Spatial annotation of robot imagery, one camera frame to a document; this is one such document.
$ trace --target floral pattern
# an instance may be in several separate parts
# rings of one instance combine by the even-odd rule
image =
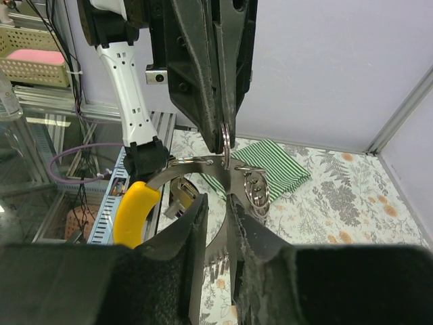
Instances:
[[[236,139],[235,150],[255,143]],[[283,194],[272,205],[267,227],[292,244],[406,243],[427,246],[420,228],[398,195],[379,160],[366,155],[280,145],[311,173],[294,194]],[[171,153],[176,157],[209,154],[199,133],[175,131]],[[208,193],[209,243],[225,215],[225,202],[199,176],[188,178]],[[168,207],[164,196],[163,210]],[[158,231],[171,219],[161,216]],[[201,325],[236,325],[231,305],[229,272],[210,281],[205,270]]]

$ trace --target plastic basket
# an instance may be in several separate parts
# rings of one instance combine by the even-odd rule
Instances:
[[[0,68],[10,81],[55,87],[69,86],[65,64],[8,59],[7,56],[17,49],[58,51],[49,32],[0,26]]]

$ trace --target green striped cloth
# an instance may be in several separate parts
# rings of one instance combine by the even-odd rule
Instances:
[[[281,149],[274,141],[262,140],[231,154],[233,158],[266,170],[269,184],[269,196],[273,202],[283,193],[293,193],[303,184],[310,173],[301,167],[291,156]],[[202,174],[202,177],[225,199],[225,191],[221,184],[212,176]]]

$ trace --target wire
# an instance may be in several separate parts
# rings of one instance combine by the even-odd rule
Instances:
[[[65,183],[65,184],[86,184],[86,183],[91,183],[92,181],[100,181],[101,179],[103,179],[105,176],[108,176],[109,174],[112,173],[111,170],[107,169],[104,173],[98,173],[96,175],[96,177],[91,178],[91,179],[84,179],[84,177],[82,177],[81,180],[73,180],[73,179],[64,179],[61,177],[58,177],[54,172],[53,172],[53,165],[54,163],[59,160],[59,158],[66,156],[68,154],[73,154],[75,152],[78,152],[79,150],[83,150],[83,149],[88,149],[88,148],[93,148],[93,147],[102,147],[102,146],[109,146],[109,147],[121,147],[123,146],[123,144],[117,144],[117,143],[111,143],[111,142],[106,142],[106,143],[100,143],[100,144],[85,144],[82,146],[78,146],[75,148],[71,148],[71,149],[67,149],[63,152],[60,152],[59,154],[57,154],[56,156],[54,156],[48,164],[48,174],[51,176],[51,178],[53,178],[56,181],[59,181],[61,183]]]
[[[75,217],[75,219],[76,219],[76,222],[78,223],[78,228],[81,230],[81,231],[83,231],[84,230],[84,225],[82,225],[81,224],[81,222],[83,221],[83,219],[79,219],[78,218],[78,216],[76,215],[76,212],[75,212],[75,207],[76,207],[76,199],[79,197],[79,195],[80,195],[80,190],[81,190],[81,186],[80,186],[80,188],[78,189],[78,192],[76,193],[76,196],[75,196],[75,199],[74,199],[74,202],[72,203],[72,213],[74,213],[74,217]]]
[[[84,198],[84,201],[86,203],[87,210],[89,210],[90,216],[92,217],[93,221],[95,221],[95,216],[93,215],[91,209],[89,208],[89,204],[87,203],[87,193],[86,193],[86,187],[85,186],[83,186],[83,198]]]
[[[45,13],[47,16],[47,19],[44,19],[44,17],[42,17],[42,15],[39,13],[39,11],[37,10],[37,8],[35,7],[35,5],[31,2],[29,2],[29,0],[27,0],[29,6],[35,11],[35,13],[37,14],[37,16],[42,20],[42,22],[44,23],[45,27],[47,28],[47,30],[50,32],[51,36],[53,37],[53,40],[55,41],[55,44],[57,45],[58,49],[60,50],[60,52],[62,53],[64,59],[65,59],[65,63],[68,65],[69,71],[74,72],[74,65],[73,65],[73,60],[75,60],[77,68],[78,68],[78,72],[81,71],[81,64],[80,62],[77,60],[77,58],[75,56],[73,56],[69,51],[68,51],[68,47],[66,45],[66,42],[63,40],[61,34],[58,31],[58,28],[55,24],[54,21],[54,17],[55,17],[55,8],[56,8],[56,0],[51,0],[51,7],[49,5],[48,0],[45,0]],[[83,100],[82,94],[83,94],[83,78],[81,76],[81,74],[72,74],[71,75],[71,85],[72,85],[72,92],[74,95],[74,111],[78,117],[78,122],[80,125],[80,138],[81,138],[81,143],[84,143],[84,135],[88,133],[89,131],[89,127],[87,126],[86,122],[88,123],[98,123],[99,121],[97,120],[91,120],[89,118],[85,118],[83,116],[83,113],[81,112],[81,103]],[[89,168],[89,170],[91,172],[96,173],[96,165],[95,163],[91,160],[89,152],[86,150],[83,152],[83,160],[82,163],[85,163],[86,166]]]

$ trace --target black cable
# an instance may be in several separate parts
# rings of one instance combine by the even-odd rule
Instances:
[[[65,40],[63,40],[57,26],[55,25],[56,0],[51,0],[51,13],[49,12],[49,9],[50,9],[49,8],[49,2],[48,2],[48,0],[45,0],[45,13],[47,15],[47,19],[44,19],[44,17],[42,17],[42,15],[39,13],[38,9],[35,7],[34,3],[31,2],[31,0],[26,0],[26,2],[30,6],[30,8],[36,13],[36,15],[42,20],[43,24],[45,25],[45,28],[48,30],[48,32],[53,37],[53,40],[54,40],[57,48],[59,49],[60,53],[62,54],[62,56],[65,60],[65,63],[69,68],[69,71],[74,72],[74,62],[72,60],[75,60],[76,67],[78,68],[77,72],[80,72],[81,71],[80,62],[78,61],[78,59],[74,55],[72,55],[69,52],[68,46],[67,46]],[[78,117],[78,122],[80,125],[81,143],[84,144],[84,137],[85,137],[85,134],[88,134],[89,129],[87,127],[86,122],[83,121],[81,116],[80,116],[81,104],[83,101],[83,95],[82,95],[83,94],[83,78],[82,78],[81,74],[73,74],[72,75],[71,87],[72,87],[72,94],[74,96],[74,105],[75,105],[74,109],[78,113],[77,117]],[[82,152],[82,158],[83,158],[82,164],[85,163],[86,167],[92,173],[96,173],[97,172],[96,171],[96,165],[91,160],[90,154],[91,154],[90,150],[83,150],[83,152]],[[84,179],[85,178],[85,171],[82,171],[81,174],[82,174],[81,179]],[[83,213],[83,218],[81,219],[81,221],[75,212],[76,201],[78,198],[80,198],[81,211]],[[84,234],[85,226],[86,226],[86,224],[88,224],[86,211],[88,211],[90,213],[93,220],[95,221],[95,217],[93,216],[93,214],[89,208],[89,205],[87,204],[87,194],[86,194],[84,184],[81,184],[79,186],[78,192],[77,192],[75,199],[74,199],[73,206],[74,207],[72,209],[72,212],[74,213],[74,216],[75,216],[75,219],[78,223],[78,227],[79,227],[80,231]]]

